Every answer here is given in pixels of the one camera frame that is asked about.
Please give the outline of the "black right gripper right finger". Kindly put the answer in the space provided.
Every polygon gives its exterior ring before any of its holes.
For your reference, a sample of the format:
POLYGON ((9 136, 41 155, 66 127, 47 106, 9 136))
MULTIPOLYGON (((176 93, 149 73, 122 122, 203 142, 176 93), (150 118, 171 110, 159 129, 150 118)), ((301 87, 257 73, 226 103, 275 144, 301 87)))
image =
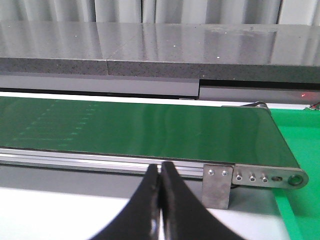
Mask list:
POLYGON ((242 240, 216 219, 191 192, 174 164, 161 164, 161 197, 166 240, 242 240))

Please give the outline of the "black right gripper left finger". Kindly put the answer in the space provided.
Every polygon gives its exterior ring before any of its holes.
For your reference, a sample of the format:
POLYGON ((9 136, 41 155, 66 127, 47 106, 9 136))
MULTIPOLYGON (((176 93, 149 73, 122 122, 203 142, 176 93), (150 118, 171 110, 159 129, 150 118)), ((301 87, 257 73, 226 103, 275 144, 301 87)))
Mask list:
POLYGON ((122 211, 93 240, 157 240, 160 208, 159 175, 155 164, 147 171, 122 211))

